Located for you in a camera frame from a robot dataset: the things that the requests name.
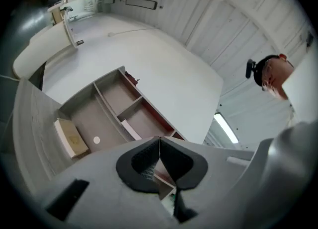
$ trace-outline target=fluorescent light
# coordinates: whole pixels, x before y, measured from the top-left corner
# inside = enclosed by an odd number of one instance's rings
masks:
[[[233,133],[230,126],[228,125],[228,123],[223,118],[223,116],[220,113],[217,113],[217,114],[214,114],[214,118],[219,123],[219,125],[224,130],[224,132],[228,135],[231,142],[234,144],[237,144],[239,141],[238,141],[237,137],[235,136],[235,134]]]

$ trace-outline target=ear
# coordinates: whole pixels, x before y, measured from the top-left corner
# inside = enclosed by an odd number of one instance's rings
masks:
[[[287,56],[286,56],[285,54],[282,54],[282,53],[281,53],[281,54],[279,55],[279,58],[280,58],[281,60],[287,62]]]

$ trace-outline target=light fixture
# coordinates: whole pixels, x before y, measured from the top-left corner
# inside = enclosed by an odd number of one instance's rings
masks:
[[[232,131],[232,129],[230,128],[230,126],[228,125],[228,123],[223,118],[223,116],[220,113],[217,113],[217,114],[214,114],[214,118],[219,123],[219,125],[224,130],[224,132],[228,135],[231,142],[234,144],[237,144],[239,141],[237,137],[235,136],[234,132]]]
[[[157,1],[153,0],[126,0],[126,5],[140,6],[155,10],[157,8]]]

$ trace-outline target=gray floor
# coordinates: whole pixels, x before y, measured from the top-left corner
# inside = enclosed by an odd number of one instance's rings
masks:
[[[30,38],[48,24],[50,16],[47,8],[39,1],[22,3],[11,13],[11,20],[0,40],[0,75],[15,78],[12,71],[15,58],[28,45]],[[40,85],[40,72],[38,70],[30,78],[37,87]],[[27,192],[19,173],[12,138],[11,114],[17,86],[17,81],[0,77],[0,163],[12,183]]]

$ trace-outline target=white wall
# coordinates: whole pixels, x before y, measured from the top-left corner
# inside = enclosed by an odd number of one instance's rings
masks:
[[[74,55],[48,64],[43,91],[59,103],[122,65],[137,87],[190,142],[203,143],[223,80],[199,57],[160,30],[116,15],[97,15],[71,24],[83,39]],[[118,33],[138,30],[108,37]]]
[[[318,42],[316,37],[307,50],[301,63],[283,83],[283,89],[296,113],[295,123],[300,121],[311,123],[318,119]]]
[[[84,12],[84,0],[75,0],[75,1],[69,2],[67,4],[62,5],[60,9],[66,6],[70,6],[73,9],[72,12],[68,12],[69,17],[75,16],[75,15],[78,15],[79,13]]]

